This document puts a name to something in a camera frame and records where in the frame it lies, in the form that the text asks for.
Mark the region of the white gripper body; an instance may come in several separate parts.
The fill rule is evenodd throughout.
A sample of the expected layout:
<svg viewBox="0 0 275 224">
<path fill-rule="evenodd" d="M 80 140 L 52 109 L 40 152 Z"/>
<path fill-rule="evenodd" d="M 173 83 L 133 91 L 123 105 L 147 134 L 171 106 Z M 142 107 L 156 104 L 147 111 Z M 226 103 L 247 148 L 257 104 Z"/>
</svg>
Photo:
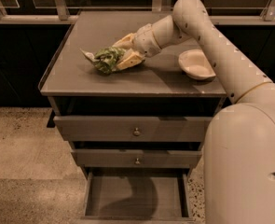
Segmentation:
<svg viewBox="0 0 275 224">
<path fill-rule="evenodd" d="M 136 32 L 132 44 L 133 48 L 141 52 L 145 57 L 153 57 L 161 53 L 161 48 L 154 37 L 150 23 L 141 27 Z"/>
</svg>

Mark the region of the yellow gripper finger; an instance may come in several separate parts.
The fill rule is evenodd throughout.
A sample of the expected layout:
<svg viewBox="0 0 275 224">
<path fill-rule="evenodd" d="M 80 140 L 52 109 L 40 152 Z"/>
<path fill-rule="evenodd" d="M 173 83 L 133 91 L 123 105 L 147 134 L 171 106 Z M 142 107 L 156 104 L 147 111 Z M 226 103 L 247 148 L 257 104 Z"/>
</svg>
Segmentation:
<svg viewBox="0 0 275 224">
<path fill-rule="evenodd" d="M 119 39 L 115 44 L 113 44 L 113 47 L 119 48 L 119 49 L 133 49 L 133 38 L 135 37 L 135 33 L 129 33 Z"/>
<path fill-rule="evenodd" d="M 114 70 L 121 71 L 133 67 L 144 60 L 144 55 L 134 49 L 128 49 L 117 62 Z"/>
</svg>

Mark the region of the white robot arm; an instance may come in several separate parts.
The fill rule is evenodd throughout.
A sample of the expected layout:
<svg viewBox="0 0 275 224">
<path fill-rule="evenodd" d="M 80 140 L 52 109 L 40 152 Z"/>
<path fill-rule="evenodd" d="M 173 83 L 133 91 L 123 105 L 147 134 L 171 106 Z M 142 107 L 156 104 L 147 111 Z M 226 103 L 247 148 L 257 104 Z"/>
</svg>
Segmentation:
<svg viewBox="0 0 275 224">
<path fill-rule="evenodd" d="M 117 41 L 152 57 L 189 37 L 200 45 L 230 106 L 204 140 L 206 224 L 275 224 L 275 83 L 212 24 L 200 0 Z"/>
</svg>

